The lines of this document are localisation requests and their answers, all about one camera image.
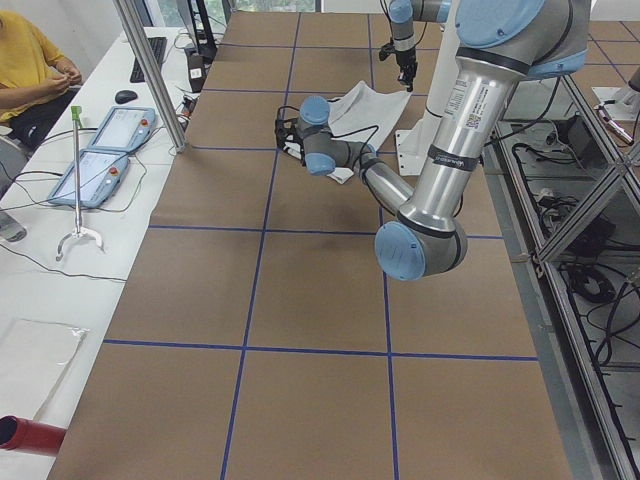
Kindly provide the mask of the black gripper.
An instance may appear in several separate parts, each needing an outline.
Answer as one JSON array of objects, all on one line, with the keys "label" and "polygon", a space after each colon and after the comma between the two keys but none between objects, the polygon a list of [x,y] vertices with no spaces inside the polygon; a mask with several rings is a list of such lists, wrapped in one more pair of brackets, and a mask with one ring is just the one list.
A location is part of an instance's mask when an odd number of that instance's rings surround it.
[{"label": "black gripper", "polygon": [[397,65],[400,69],[400,76],[398,80],[401,84],[406,84],[408,92],[413,92],[414,80],[418,66],[416,51],[414,49],[397,50],[395,55]]}]

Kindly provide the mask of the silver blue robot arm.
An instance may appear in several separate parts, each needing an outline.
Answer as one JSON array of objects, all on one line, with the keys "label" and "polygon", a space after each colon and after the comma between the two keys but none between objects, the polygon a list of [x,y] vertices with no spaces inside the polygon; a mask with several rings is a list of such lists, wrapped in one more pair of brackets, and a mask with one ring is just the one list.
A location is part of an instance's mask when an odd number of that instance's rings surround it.
[{"label": "silver blue robot arm", "polygon": [[381,61],[389,56],[394,56],[399,67],[398,82],[408,92],[413,91],[418,62],[416,59],[416,45],[414,23],[439,23],[446,22],[449,16],[452,2],[448,0],[435,1],[390,1],[386,7],[386,16],[390,27],[390,41],[385,44],[379,53]]},{"label": "silver blue robot arm", "polygon": [[395,217],[375,236],[387,275],[417,280],[462,262],[467,240],[454,211],[509,95],[523,80],[560,77],[584,65],[590,13],[588,1],[460,2],[453,16],[459,73],[415,187],[372,146],[338,139],[324,98],[305,99],[293,131],[308,172],[352,170]]}]

